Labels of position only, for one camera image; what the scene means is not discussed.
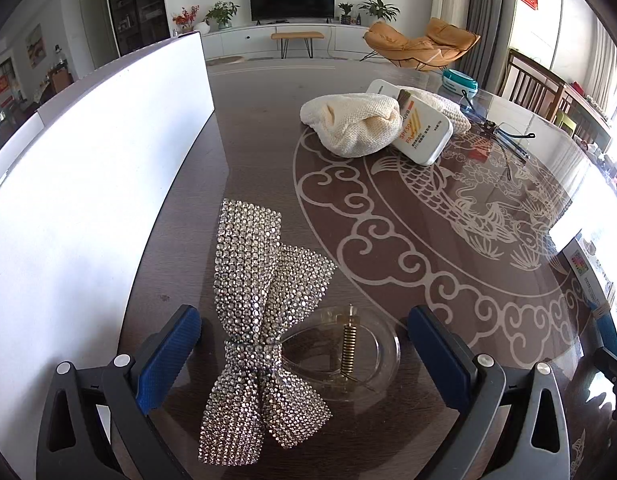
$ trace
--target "wooden stool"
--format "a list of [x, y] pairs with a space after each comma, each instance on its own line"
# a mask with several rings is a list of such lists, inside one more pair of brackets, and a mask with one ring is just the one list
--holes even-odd
[[306, 52], [308, 56], [313, 59], [313, 39], [323, 40], [324, 35], [317, 30], [307, 30], [305, 32], [274, 32], [271, 34], [271, 39], [275, 41], [280, 40], [282, 59], [285, 59], [286, 53], [288, 52], [288, 40], [304, 40]]

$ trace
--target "bottle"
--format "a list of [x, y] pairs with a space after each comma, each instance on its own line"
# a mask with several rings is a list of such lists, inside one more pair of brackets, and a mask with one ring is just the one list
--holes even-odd
[[55, 68], [59, 69], [67, 66], [68, 61], [66, 60], [66, 54], [62, 52], [59, 45], [55, 45]]
[[453, 134], [448, 117], [408, 90], [375, 79], [366, 91], [393, 97], [402, 115], [402, 130], [391, 144], [420, 166], [433, 164]]

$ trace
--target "door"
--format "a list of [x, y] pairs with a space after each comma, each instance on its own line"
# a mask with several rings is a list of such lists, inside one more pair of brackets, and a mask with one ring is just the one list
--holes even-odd
[[79, 7], [88, 49], [91, 52], [93, 66], [97, 69], [117, 58], [117, 53], [109, 41], [111, 25], [108, 17], [104, 15], [103, 0], [79, 0]]

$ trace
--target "white knit fabric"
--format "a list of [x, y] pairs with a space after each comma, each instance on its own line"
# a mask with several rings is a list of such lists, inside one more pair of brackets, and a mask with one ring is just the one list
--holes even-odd
[[327, 149], [347, 158], [381, 150], [402, 128], [397, 101], [377, 94], [317, 97], [301, 107], [300, 119]]
[[420, 88], [412, 88], [410, 86], [397, 87], [408, 90], [420, 101], [425, 102], [429, 106], [435, 108], [437, 111], [446, 115], [449, 118], [449, 121], [451, 121], [451, 124], [453, 125], [454, 135], [461, 135], [471, 129], [471, 123], [469, 123], [466, 115], [461, 112], [460, 105], [454, 103], [450, 99], [447, 99], [446, 97], [443, 97], [441, 95], [432, 94], [431, 92], [422, 90]]

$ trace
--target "dark wooden table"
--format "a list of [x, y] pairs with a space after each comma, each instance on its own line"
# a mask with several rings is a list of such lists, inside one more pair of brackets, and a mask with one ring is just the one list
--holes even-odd
[[[418, 168], [384, 149], [333, 156], [300, 122], [301, 105], [362, 92], [375, 78], [437, 92], [434, 73], [331, 60], [247, 62], [209, 69], [216, 113], [166, 197], [133, 286], [120, 352], [133, 352], [182, 303], [198, 306], [204, 343], [151, 417], [194, 478], [412, 479], [457, 417], [447, 409], [405, 336], [409, 308], [427, 303], [474, 352], [501, 364], [551, 362], [562, 392], [575, 478], [585, 478], [617, 439], [611, 384], [591, 362], [599, 346], [582, 291], [558, 254], [583, 226], [617, 276], [617, 199], [562, 131], [528, 110], [480, 92], [476, 104], [520, 132], [534, 155], [522, 167], [469, 133], [438, 162]], [[401, 342], [397, 376], [359, 402], [330, 402], [333, 417], [291, 450], [267, 438], [256, 465], [198, 461], [202, 411], [224, 365], [212, 281], [223, 197], [282, 213], [281, 241], [333, 258], [321, 306], [370, 306]], [[502, 409], [496, 426], [506, 416]], [[493, 449], [493, 431], [485, 453]], [[124, 453], [119, 443], [118, 453]], [[470, 472], [477, 478], [482, 456]], [[128, 460], [126, 472], [136, 477]]]

